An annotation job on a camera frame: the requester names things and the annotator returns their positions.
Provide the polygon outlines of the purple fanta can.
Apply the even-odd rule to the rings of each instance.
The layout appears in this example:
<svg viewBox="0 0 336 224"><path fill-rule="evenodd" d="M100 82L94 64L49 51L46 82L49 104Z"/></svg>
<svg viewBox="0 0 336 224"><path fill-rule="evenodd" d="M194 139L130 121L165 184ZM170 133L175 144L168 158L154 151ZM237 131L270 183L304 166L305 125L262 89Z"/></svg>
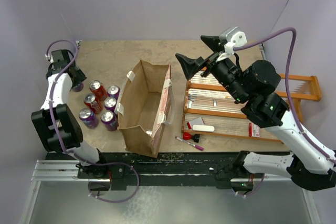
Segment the purple fanta can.
<svg viewBox="0 0 336 224"><path fill-rule="evenodd" d="M117 85L111 85L107 88L108 97L114 97L116 100L119 97L120 88Z"/></svg>
<svg viewBox="0 0 336 224"><path fill-rule="evenodd" d="M118 129L118 119L114 112L105 111L100 119L108 131L116 131Z"/></svg>
<svg viewBox="0 0 336 224"><path fill-rule="evenodd" d="M104 100L103 105L106 110L114 112L117 105L117 100L115 99L115 97L107 97Z"/></svg>
<svg viewBox="0 0 336 224"><path fill-rule="evenodd" d="M79 83L78 85L74 86L71 90L73 92L80 92L84 88L83 82Z"/></svg>
<svg viewBox="0 0 336 224"><path fill-rule="evenodd" d="M89 108L83 108L79 111L79 120L89 129L94 129L98 126L98 118Z"/></svg>

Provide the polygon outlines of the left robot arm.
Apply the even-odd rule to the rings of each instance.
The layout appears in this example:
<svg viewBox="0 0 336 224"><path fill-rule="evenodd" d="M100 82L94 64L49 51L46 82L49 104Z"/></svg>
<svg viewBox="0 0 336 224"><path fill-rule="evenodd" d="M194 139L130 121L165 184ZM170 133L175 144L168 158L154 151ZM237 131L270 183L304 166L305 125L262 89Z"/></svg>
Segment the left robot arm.
<svg viewBox="0 0 336 224"><path fill-rule="evenodd" d="M47 152L63 153L79 161L76 167L88 176L102 178L108 165L101 152L83 140L82 129L68 103L70 90L86 79L68 49L53 51L46 73L48 91L40 110L31 114L32 123Z"/></svg>

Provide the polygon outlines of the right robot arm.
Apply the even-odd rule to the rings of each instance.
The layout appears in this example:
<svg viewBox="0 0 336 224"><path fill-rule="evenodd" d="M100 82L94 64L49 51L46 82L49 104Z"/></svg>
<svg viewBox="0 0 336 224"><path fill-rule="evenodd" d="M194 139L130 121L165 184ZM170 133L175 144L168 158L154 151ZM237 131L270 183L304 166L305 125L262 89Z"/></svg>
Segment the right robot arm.
<svg viewBox="0 0 336 224"><path fill-rule="evenodd" d="M176 54L187 80L202 71L211 74L231 95L236 104L243 104L242 113L251 123L273 134L291 151L289 155L263 155L250 151L238 153L231 172L234 177L261 173L290 178L309 191L335 187L335 151L324 147L299 122L288 103L277 93L281 76L266 60L257 60L242 70L238 54L235 60L220 59L224 41L217 36L201 36L213 51L206 59Z"/></svg>

